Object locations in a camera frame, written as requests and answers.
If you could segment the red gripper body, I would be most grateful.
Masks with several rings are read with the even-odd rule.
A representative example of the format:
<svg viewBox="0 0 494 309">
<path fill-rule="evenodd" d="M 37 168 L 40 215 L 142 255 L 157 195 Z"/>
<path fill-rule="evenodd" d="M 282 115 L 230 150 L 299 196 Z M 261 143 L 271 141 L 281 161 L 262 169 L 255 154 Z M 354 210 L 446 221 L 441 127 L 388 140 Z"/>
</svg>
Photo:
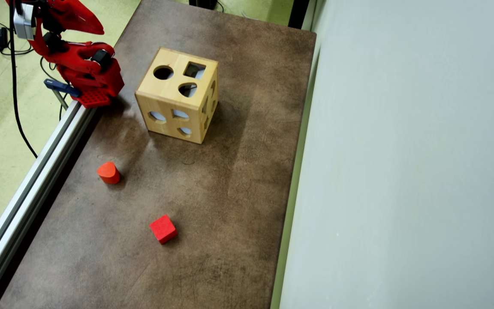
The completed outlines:
<svg viewBox="0 0 494 309">
<path fill-rule="evenodd" d="M 64 10 L 57 0 L 35 0 L 33 1 L 33 25 L 34 33 L 53 33 L 61 38 L 62 33 L 71 27 L 70 12 Z"/>
</svg>

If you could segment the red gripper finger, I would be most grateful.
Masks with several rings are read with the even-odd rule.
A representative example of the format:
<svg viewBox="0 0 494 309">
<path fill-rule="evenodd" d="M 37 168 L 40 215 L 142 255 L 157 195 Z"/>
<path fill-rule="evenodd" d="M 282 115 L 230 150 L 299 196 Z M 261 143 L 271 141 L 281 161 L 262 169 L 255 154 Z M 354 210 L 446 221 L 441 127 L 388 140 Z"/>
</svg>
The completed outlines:
<svg viewBox="0 0 494 309">
<path fill-rule="evenodd" d="M 61 21 L 67 30 L 103 35 L 104 28 L 98 18 L 79 0 L 61 0 Z"/>
</svg>

